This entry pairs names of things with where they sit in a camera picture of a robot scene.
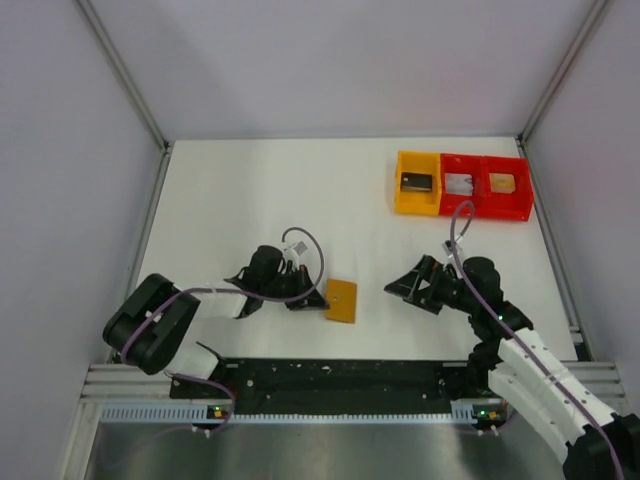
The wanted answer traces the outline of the yellow leather card holder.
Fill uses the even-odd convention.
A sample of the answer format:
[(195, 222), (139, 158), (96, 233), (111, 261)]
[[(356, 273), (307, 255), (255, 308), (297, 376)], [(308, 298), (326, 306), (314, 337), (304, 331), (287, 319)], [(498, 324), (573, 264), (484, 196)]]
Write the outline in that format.
[(354, 324), (356, 320), (357, 284), (349, 281), (328, 279), (325, 299), (329, 308), (324, 316), (329, 321)]

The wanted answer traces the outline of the silver card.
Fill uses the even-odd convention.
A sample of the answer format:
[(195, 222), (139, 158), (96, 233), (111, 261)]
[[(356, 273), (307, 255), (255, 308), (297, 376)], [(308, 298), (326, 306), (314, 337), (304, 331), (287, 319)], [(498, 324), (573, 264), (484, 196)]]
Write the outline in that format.
[(446, 173), (444, 186), (450, 195), (472, 196), (474, 191), (473, 177), (466, 173)]

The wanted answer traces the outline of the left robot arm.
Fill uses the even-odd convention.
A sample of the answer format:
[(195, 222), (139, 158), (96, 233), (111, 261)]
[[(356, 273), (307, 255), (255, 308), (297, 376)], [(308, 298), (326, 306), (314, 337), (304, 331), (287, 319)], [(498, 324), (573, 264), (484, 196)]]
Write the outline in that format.
[(196, 341), (183, 344), (196, 316), (241, 320), (266, 303), (293, 312), (328, 309), (318, 290), (322, 277), (312, 279), (301, 261), (305, 250), (303, 242), (285, 248), (261, 245), (236, 275), (213, 287), (180, 289), (165, 276), (151, 274), (107, 321), (102, 339), (123, 364), (147, 375), (184, 374), (203, 395), (216, 396), (227, 382), (219, 356)]

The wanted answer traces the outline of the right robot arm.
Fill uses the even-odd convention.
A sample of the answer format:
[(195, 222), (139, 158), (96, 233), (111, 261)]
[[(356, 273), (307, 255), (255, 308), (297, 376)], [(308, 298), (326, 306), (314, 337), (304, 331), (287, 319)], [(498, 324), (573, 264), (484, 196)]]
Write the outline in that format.
[(444, 307), (467, 314), (480, 340), (467, 360), (467, 387), (510, 404), (554, 452), (565, 478), (638, 478), (638, 416), (611, 408), (551, 353), (505, 299), (493, 261), (470, 257), (454, 266), (424, 256), (384, 290), (433, 314)]

